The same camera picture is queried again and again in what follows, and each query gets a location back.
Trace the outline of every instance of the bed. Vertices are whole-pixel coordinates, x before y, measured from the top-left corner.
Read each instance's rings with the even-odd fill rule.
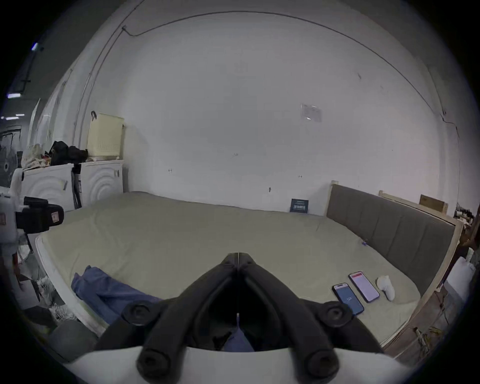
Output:
[[[317,302],[336,300],[332,286],[350,273],[362,271],[373,283],[389,275],[392,302],[382,293],[365,303],[350,284],[365,307],[359,318],[385,344],[432,295],[458,241],[453,219],[392,198],[333,183],[325,215],[316,216],[130,192],[67,212],[36,247],[59,295],[97,334],[107,325],[70,289],[88,265],[162,299],[231,252],[250,254],[297,296]]]

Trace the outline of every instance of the smartphone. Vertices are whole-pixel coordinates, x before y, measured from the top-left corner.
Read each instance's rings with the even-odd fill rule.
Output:
[[[378,293],[372,283],[368,281],[363,272],[358,271],[348,275],[348,277],[350,277],[350,280],[355,284],[367,303],[380,297],[380,293]]]
[[[363,312],[363,305],[357,299],[357,296],[355,296],[352,288],[350,288],[347,283],[334,285],[332,289],[338,299],[350,307],[354,315],[358,315]]]

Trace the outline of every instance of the mattress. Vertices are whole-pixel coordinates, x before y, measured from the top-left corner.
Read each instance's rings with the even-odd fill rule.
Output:
[[[332,286],[347,282],[365,307],[358,318],[381,343],[409,320],[420,300],[405,274],[324,216],[131,192],[67,212],[62,225],[39,239],[41,258],[48,259],[55,280],[63,280],[62,291],[91,265],[142,292],[172,298],[231,252],[248,253],[297,296],[316,302],[336,300]],[[357,271],[373,283],[390,276],[395,299],[382,293],[366,303],[348,279]]]

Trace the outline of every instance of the upholstered headboard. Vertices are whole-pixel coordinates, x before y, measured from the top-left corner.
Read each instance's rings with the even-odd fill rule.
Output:
[[[326,216],[366,240],[407,275],[422,296],[430,296],[458,242],[457,220],[384,196],[396,201],[332,183]]]

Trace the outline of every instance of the white sneaker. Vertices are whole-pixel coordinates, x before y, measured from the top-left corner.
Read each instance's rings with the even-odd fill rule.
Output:
[[[40,292],[40,295],[43,297],[43,300],[45,300],[45,304],[48,306],[52,305],[53,292],[55,292],[55,287],[53,286],[48,276],[37,280],[36,283],[38,285],[38,291]]]
[[[70,311],[70,308],[68,308],[66,304],[60,306],[54,304],[48,310],[52,314],[53,320],[55,320],[57,324],[60,324],[65,320],[77,320],[77,317],[72,311]]]

